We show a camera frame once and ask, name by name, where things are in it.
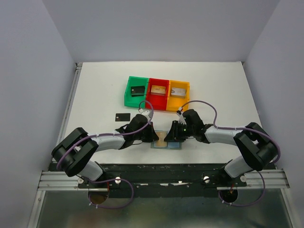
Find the tan credit card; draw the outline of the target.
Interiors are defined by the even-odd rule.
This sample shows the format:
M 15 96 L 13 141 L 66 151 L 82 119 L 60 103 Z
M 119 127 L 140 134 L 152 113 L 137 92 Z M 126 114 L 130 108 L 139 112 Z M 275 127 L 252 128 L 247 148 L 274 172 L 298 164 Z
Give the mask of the tan credit card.
M 159 140 L 154 143 L 154 147 L 155 148 L 167 147 L 167 142 L 164 141 L 165 137 L 167 136 L 167 133 L 165 131 L 158 131 L 156 133 L 159 137 Z

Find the sage green card holder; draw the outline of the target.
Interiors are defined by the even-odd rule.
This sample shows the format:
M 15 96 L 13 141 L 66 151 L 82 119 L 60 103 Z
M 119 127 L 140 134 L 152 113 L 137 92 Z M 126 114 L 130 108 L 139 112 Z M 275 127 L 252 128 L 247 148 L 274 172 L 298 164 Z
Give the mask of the sage green card holder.
M 152 149 L 166 149 L 166 150 L 181 150 L 180 142 L 165 142 L 164 139 L 167 136 L 168 131 L 156 131 L 156 135 L 159 137 L 157 141 L 151 143 Z

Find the black credit card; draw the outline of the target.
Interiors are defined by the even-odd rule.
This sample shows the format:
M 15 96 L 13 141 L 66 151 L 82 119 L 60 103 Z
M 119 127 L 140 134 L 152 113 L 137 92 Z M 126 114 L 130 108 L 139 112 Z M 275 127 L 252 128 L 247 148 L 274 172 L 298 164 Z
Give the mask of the black credit card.
M 115 114 L 115 121 L 116 122 L 129 122 L 131 119 L 130 113 L 116 113 Z

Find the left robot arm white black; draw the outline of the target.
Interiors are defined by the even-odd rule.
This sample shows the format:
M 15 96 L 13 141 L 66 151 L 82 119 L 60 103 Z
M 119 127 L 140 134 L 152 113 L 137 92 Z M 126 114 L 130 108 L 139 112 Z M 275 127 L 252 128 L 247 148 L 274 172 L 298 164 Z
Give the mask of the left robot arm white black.
M 53 149 L 51 155 L 57 162 L 57 170 L 64 171 L 68 177 L 78 175 L 89 179 L 94 187 L 99 188 L 105 183 L 105 175 L 103 168 L 91 161 L 95 152 L 125 149 L 135 141 L 152 143 L 157 140 L 159 137 L 151 119 L 137 114 L 113 133 L 89 135 L 78 127 Z

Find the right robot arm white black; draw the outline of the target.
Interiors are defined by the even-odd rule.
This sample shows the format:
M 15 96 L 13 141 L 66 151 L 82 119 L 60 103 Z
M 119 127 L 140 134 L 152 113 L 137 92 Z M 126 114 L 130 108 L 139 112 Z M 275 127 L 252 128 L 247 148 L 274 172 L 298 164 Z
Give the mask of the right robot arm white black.
M 201 143 L 223 143 L 236 146 L 241 155 L 227 162 L 217 178 L 224 186 L 235 182 L 236 177 L 249 171 L 263 170 L 279 155 L 278 148 L 269 135 L 255 122 L 240 128 L 220 128 L 204 124 L 198 113 L 189 109 L 178 111 L 179 120 L 173 121 L 164 138 L 166 142 L 184 142 L 189 137 Z

